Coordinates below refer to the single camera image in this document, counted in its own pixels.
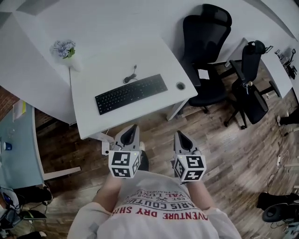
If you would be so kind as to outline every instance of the chair armrest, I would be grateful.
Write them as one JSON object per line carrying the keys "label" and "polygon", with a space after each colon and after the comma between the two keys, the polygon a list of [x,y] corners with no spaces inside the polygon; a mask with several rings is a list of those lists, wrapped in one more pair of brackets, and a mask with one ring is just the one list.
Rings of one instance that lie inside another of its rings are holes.
{"label": "chair armrest", "polygon": [[239,80],[244,81],[245,76],[244,76],[243,72],[241,71],[241,68],[237,65],[237,63],[233,60],[229,61],[229,63],[231,64],[232,68],[234,68]]}

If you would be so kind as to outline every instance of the white vase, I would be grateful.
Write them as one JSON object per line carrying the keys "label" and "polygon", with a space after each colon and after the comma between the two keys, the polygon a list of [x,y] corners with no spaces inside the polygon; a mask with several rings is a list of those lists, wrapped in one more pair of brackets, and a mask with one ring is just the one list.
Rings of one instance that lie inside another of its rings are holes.
{"label": "white vase", "polygon": [[83,69],[82,62],[78,54],[72,55],[70,58],[61,59],[61,64],[72,67],[74,70],[80,72]]}

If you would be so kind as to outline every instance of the person's left arm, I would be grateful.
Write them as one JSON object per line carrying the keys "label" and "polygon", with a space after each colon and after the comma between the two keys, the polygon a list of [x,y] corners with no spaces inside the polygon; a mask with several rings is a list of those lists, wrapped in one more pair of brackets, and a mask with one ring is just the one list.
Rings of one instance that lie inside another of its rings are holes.
{"label": "person's left arm", "polygon": [[93,201],[84,206],[77,213],[68,239],[88,238],[96,234],[99,226],[111,215],[118,199],[122,179],[112,177],[109,173],[103,187],[98,191]]}

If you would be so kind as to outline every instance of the person's arm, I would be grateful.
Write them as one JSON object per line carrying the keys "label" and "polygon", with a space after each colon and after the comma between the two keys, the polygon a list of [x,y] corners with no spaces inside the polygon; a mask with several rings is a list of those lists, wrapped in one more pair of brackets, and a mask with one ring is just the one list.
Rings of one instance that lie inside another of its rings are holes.
{"label": "person's arm", "polygon": [[192,202],[203,210],[221,239],[241,239],[239,232],[228,216],[216,208],[214,200],[202,181],[187,183]]}
{"label": "person's arm", "polygon": [[99,226],[110,217],[117,203],[121,184],[121,178],[114,178],[109,173],[103,187],[98,191],[93,201],[77,213],[71,225],[68,239],[88,238],[97,233]]}
{"label": "person's arm", "polygon": [[112,212],[117,203],[122,180],[122,178],[113,177],[109,173],[104,186],[94,197],[93,202],[100,204],[103,208],[105,208],[106,211]]}
{"label": "person's arm", "polygon": [[210,207],[216,207],[202,181],[188,182],[187,189],[192,202],[194,202],[199,209],[208,210]]}

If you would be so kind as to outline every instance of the white box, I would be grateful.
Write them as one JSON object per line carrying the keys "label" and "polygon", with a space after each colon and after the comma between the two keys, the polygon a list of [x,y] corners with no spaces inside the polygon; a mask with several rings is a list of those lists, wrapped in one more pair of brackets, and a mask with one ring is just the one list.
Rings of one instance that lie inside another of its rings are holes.
{"label": "white box", "polygon": [[177,155],[174,170],[182,182],[199,181],[206,171],[204,155]]}
{"label": "white box", "polygon": [[139,151],[109,151],[108,165],[113,177],[133,178],[140,165]]}

